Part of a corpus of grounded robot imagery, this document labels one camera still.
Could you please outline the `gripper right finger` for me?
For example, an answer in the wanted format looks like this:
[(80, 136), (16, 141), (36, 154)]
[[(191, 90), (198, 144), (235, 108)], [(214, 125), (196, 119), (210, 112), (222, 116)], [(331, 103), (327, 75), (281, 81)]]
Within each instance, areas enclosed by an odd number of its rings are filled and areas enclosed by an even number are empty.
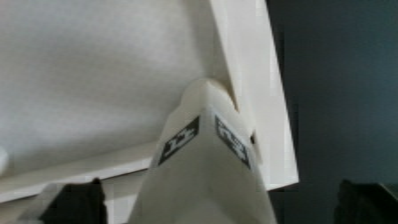
[(342, 181), (334, 224), (398, 224), (398, 184)]

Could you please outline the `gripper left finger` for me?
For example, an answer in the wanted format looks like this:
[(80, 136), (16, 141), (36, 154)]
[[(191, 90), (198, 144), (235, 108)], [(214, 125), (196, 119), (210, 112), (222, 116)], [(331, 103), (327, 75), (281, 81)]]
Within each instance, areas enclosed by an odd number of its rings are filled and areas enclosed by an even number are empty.
[(109, 224), (100, 179), (87, 183), (52, 183), (16, 218), (16, 224)]

